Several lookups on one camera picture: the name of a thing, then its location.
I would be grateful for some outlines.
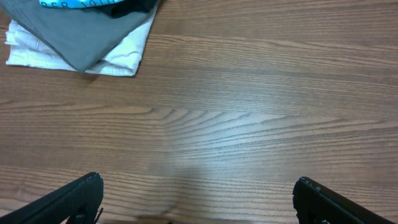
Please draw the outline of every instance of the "blue fabric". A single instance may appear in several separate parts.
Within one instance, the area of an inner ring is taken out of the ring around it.
[[[85,8],[114,4],[124,0],[39,0],[43,7]]]

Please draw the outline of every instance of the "black object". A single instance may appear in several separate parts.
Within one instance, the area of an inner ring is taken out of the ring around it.
[[[104,194],[99,173],[91,172],[0,218],[6,224],[93,224]]]
[[[131,12],[150,12],[158,0],[124,0],[114,4],[96,6],[95,9],[112,18],[120,18]]]
[[[297,181],[293,196],[300,224],[394,224],[308,177]]]

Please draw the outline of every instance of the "folded cloth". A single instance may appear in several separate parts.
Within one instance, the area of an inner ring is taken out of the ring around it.
[[[37,0],[0,0],[3,11],[83,73],[152,14],[132,12],[112,19],[97,9],[51,9]]]
[[[157,0],[124,0],[116,4],[95,7],[112,18],[120,18],[131,12],[150,12]]]
[[[135,75],[153,20],[154,15],[130,32],[119,45],[86,72],[113,76]],[[11,45],[7,65],[76,71],[16,21],[11,21],[6,36],[6,44]]]
[[[123,0],[39,0],[44,7],[83,8],[114,4]]]

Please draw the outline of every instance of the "table surface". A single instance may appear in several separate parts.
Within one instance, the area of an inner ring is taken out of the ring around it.
[[[8,55],[0,215],[98,171],[102,223],[297,223],[300,176],[398,222],[396,0],[166,0],[134,78]]]

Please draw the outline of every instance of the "stack of clothes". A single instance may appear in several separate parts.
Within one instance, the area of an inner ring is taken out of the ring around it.
[[[0,0],[8,65],[135,75],[158,0]]]

